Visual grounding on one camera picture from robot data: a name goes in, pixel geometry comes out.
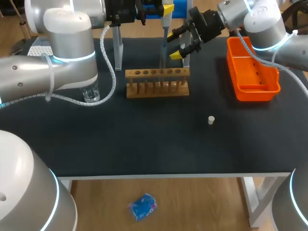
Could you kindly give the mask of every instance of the orange plastic basket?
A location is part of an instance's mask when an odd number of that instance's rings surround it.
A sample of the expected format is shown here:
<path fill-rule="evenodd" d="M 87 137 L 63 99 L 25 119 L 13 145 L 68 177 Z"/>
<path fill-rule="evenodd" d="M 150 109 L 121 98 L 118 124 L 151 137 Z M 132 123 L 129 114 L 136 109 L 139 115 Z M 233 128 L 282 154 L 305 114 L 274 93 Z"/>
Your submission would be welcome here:
<path fill-rule="evenodd" d="M 244 40 L 253 51 L 249 37 Z M 227 44 L 227 62 L 238 100 L 270 101 L 280 92 L 277 68 L 266 67 L 252 58 L 238 37 L 228 38 Z"/>

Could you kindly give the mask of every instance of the black table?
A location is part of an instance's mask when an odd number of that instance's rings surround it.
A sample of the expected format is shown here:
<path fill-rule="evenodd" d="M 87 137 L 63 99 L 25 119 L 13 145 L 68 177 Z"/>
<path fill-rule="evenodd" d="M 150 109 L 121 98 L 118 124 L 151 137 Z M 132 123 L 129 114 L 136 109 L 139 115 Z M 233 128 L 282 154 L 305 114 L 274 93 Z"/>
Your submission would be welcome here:
<path fill-rule="evenodd" d="M 123 70 L 109 101 L 89 108 L 29 99 L 0 110 L 0 129 L 25 140 L 62 178 L 287 173 L 308 160 L 308 99 L 285 72 L 271 102 L 241 103 L 231 85 L 226 38 L 216 38 L 191 55 L 190 96 L 126 99 L 125 69 L 157 68 L 161 39 L 123 42 Z M 105 44 L 114 64 L 112 40 Z M 177 49 L 170 46 L 169 53 Z M 104 97 L 111 76 L 98 40 L 95 48 Z M 307 85 L 303 73 L 294 72 Z M 58 93 L 83 100 L 79 90 Z"/>

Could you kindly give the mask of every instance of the cable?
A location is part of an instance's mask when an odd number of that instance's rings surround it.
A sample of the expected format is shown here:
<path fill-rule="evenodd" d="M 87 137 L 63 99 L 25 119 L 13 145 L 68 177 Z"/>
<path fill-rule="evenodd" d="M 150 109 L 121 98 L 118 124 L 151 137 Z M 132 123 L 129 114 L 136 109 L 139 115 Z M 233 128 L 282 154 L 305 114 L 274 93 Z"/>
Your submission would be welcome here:
<path fill-rule="evenodd" d="M 262 64 L 268 64 L 277 68 L 280 68 L 281 70 L 284 70 L 285 72 L 287 72 L 295 81 L 296 83 L 298 83 L 298 85 L 300 86 L 300 88 L 303 90 L 304 94 L 306 95 L 306 97 L 308 98 L 308 90 L 305 87 L 305 85 L 302 83 L 302 81 L 300 81 L 300 79 L 296 76 L 296 74 L 294 74 L 290 69 L 286 68 L 285 66 L 282 66 L 280 64 L 277 63 L 273 63 L 270 61 L 266 61 L 263 60 L 259 57 L 257 57 L 247 46 L 246 42 L 244 41 L 243 37 L 241 36 L 240 32 L 236 29 L 235 30 L 236 35 L 240 38 L 241 43 L 243 44 L 243 46 L 245 47 L 245 49 L 248 51 L 248 53 L 250 54 L 251 57 L 253 57 L 255 60 L 259 61 Z"/>
<path fill-rule="evenodd" d="M 103 57 L 107 63 L 107 66 L 109 68 L 109 71 L 110 71 L 110 74 L 111 74 L 111 77 L 112 77 L 112 87 L 111 87 L 111 90 L 109 92 L 109 94 L 102 100 L 98 101 L 98 102 L 95 102 L 95 103 L 85 103 L 85 102 L 81 102 L 81 101 L 78 101 L 78 100 L 74 100 L 74 99 L 71 99 L 69 97 L 66 97 L 66 96 L 63 96 L 63 95 L 58 95 L 58 94 L 51 94 L 51 97 L 53 98 L 57 98 L 57 99 L 60 99 L 60 100 L 64 100 L 64 101 L 68 101 L 70 103 L 74 103 L 74 104 L 77 104 L 77 105 L 80 105 L 80 106 L 84 106 L 84 107 L 91 107 L 91 106 L 97 106 L 97 105 L 100 105 L 104 102 L 106 102 L 107 100 L 109 100 L 111 98 L 111 96 L 113 95 L 115 89 L 116 89 L 116 74 L 115 74 L 115 71 L 113 70 L 112 68 L 112 65 L 107 57 L 107 54 L 106 54 L 106 51 L 105 51 L 105 46 L 104 46 L 104 38 L 105 38 L 105 35 L 107 33 L 107 31 L 110 29 L 110 26 L 106 26 L 102 32 L 102 35 L 101 35 L 101 39 L 100 39 L 100 45 L 101 45 L 101 50 L 102 50 L 102 54 L 103 54 Z M 36 94 L 36 95 L 32 95 L 32 96 L 27 96 L 27 97 L 23 97 L 21 99 L 18 99 L 18 100 L 14 100 L 14 101 L 10 101 L 10 102 L 6 102 L 6 103 L 3 103 L 3 104 L 0 104 L 0 108 L 3 108 L 3 107 L 6 107 L 6 106 L 9 106 L 9 105 L 12 105 L 14 103 L 17 103 L 19 101 L 23 101 L 23 100 L 26 100 L 26 99 L 30 99 L 30 98 L 36 98 L 36 97 L 46 97 L 47 94 L 46 93 L 41 93 L 41 94 Z"/>

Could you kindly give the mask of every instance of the wooden test tube rack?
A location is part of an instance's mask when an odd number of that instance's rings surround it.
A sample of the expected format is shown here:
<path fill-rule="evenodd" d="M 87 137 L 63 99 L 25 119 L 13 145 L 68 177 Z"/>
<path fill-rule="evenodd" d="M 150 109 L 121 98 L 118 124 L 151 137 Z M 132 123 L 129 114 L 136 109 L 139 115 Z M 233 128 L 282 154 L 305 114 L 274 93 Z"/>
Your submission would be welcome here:
<path fill-rule="evenodd" d="M 187 83 L 189 76 L 188 67 L 126 70 L 125 78 L 129 80 L 129 83 L 126 84 L 126 97 L 150 98 L 189 95 Z"/>

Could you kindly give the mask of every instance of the small white cap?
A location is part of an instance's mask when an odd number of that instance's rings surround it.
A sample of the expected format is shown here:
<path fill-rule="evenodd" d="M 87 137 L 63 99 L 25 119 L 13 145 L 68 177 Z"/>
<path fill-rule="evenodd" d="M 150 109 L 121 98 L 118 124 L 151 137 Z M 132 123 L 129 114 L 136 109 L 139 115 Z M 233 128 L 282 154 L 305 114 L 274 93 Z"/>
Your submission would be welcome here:
<path fill-rule="evenodd" d="M 208 117 L 208 124 L 209 124 L 209 125 L 212 125 L 213 122 L 214 122 L 214 120 L 215 120 L 215 117 L 209 116 L 209 117 Z"/>

